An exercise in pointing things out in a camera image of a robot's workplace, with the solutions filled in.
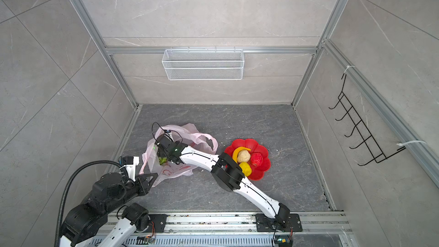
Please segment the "green fake fruit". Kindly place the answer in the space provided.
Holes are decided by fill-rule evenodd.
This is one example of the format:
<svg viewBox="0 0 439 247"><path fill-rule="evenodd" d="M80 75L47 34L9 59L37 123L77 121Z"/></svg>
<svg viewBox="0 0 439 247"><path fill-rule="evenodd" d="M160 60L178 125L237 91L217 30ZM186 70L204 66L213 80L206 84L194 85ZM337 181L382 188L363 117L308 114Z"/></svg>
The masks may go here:
<svg viewBox="0 0 439 247"><path fill-rule="evenodd" d="M159 157L159 164L164 165L168 162L168 159L166 157Z"/></svg>

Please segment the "yellow fake banana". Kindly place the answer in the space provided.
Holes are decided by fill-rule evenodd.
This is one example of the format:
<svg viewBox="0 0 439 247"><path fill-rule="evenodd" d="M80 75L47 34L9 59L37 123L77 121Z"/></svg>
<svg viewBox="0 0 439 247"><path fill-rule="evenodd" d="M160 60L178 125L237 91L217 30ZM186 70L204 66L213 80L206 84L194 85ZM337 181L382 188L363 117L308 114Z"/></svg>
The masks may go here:
<svg viewBox="0 0 439 247"><path fill-rule="evenodd" d="M247 163L251 158L250 151L249 148L240 146L233 151L232 159L238 164L243 162Z"/></svg>

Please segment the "yellow fake lemon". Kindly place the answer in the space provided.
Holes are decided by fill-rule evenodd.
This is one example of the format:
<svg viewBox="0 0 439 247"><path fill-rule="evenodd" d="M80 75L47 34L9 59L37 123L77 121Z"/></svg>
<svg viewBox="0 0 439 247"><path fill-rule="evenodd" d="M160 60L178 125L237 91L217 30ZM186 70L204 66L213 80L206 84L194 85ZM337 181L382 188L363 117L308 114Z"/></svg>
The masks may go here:
<svg viewBox="0 0 439 247"><path fill-rule="evenodd" d="M243 174L245 177L249 177L252 173L252 168L247 162L241 162L239 164L239 167L241 168Z"/></svg>

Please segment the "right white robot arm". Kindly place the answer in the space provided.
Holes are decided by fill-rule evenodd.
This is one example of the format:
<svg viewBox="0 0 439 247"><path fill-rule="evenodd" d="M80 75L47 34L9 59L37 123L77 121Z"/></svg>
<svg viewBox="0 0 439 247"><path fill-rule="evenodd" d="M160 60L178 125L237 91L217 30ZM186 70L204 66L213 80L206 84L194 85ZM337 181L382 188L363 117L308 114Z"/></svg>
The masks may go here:
<svg viewBox="0 0 439 247"><path fill-rule="evenodd" d="M271 229L291 230L289 208L253 185L238 163L226 153L204 153L165 135L159 136L154 146L159 156L174 164L189 164L210 171L221 188L240 194L262 211Z"/></svg>

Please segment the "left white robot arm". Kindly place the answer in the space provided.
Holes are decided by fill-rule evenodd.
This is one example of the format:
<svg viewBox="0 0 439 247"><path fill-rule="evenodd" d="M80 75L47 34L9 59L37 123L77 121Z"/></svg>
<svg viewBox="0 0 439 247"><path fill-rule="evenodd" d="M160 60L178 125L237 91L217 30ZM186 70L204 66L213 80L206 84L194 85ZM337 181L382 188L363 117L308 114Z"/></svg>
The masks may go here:
<svg viewBox="0 0 439 247"><path fill-rule="evenodd" d="M93 238L107 223L108 215L120 209L136 197L149 193L157 173L136 176L135 180L124 181L119 173L108 173L93 184L85 202L73 208L57 229L55 246L61 239L70 247Z"/></svg>

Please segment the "pink printed plastic bag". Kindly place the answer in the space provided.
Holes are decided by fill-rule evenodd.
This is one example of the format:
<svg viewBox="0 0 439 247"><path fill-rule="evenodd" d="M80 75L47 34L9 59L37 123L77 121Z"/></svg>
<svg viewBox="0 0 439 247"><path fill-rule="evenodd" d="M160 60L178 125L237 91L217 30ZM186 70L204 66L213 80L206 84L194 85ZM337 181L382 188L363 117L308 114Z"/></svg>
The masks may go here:
<svg viewBox="0 0 439 247"><path fill-rule="evenodd" d="M197 167L210 172L218 161L217 149L217 140L194 124L165 125L147 143L139 174L158 174L153 184L157 186L166 179L191 176Z"/></svg>

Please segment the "beige fake fruit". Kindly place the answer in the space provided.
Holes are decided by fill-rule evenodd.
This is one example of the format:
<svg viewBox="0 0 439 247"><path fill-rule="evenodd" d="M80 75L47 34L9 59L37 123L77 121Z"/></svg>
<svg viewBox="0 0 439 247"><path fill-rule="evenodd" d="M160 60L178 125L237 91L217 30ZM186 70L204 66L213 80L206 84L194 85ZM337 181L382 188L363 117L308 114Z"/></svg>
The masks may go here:
<svg viewBox="0 0 439 247"><path fill-rule="evenodd" d="M248 162L251 159L251 154L248 150L241 150L237 156L237 162Z"/></svg>

